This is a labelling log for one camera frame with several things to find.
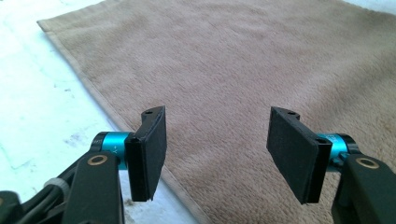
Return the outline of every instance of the round hole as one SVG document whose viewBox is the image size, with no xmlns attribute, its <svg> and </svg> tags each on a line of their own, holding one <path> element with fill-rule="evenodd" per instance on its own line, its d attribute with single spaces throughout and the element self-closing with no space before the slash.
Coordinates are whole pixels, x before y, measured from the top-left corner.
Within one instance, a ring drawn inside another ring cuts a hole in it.
<svg viewBox="0 0 396 224">
<path fill-rule="evenodd" d="M 105 155 L 97 155 L 97 156 L 91 157 L 88 160 L 88 164 L 89 165 L 100 165 L 100 164 L 105 163 L 105 161 L 107 161 L 107 156 L 105 156 Z"/>
<path fill-rule="evenodd" d="M 370 169 L 378 169 L 379 165 L 375 161 L 372 161 L 367 158 L 357 158 L 356 162 L 364 167 L 370 168 Z"/>
</svg>

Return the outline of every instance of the white surface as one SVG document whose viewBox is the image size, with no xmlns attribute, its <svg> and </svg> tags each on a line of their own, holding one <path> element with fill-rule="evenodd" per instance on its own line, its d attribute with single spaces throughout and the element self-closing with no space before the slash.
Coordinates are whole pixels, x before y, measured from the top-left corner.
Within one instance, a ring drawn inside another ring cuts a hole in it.
<svg viewBox="0 0 396 224">
<path fill-rule="evenodd" d="M 396 14 L 395 0 L 347 1 Z M 0 0 L 0 190 L 17 191 L 23 202 L 86 152 L 99 132 L 116 131 L 36 24 L 97 2 Z M 120 180 L 126 201 L 126 172 Z M 153 202 L 125 209 L 127 223 L 195 222 L 163 182 Z"/>
</svg>

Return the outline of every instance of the beige towel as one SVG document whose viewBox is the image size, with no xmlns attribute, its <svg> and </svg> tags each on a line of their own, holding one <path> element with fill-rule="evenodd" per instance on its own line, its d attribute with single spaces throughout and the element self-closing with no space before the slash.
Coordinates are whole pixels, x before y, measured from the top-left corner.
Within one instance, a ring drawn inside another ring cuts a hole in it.
<svg viewBox="0 0 396 224">
<path fill-rule="evenodd" d="M 334 0 L 107 0 L 39 24 L 123 130 L 167 106 L 163 179 L 203 223 L 332 223 L 339 175 L 299 205 L 266 149 L 271 105 L 396 171 L 394 16 Z"/>
</svg>

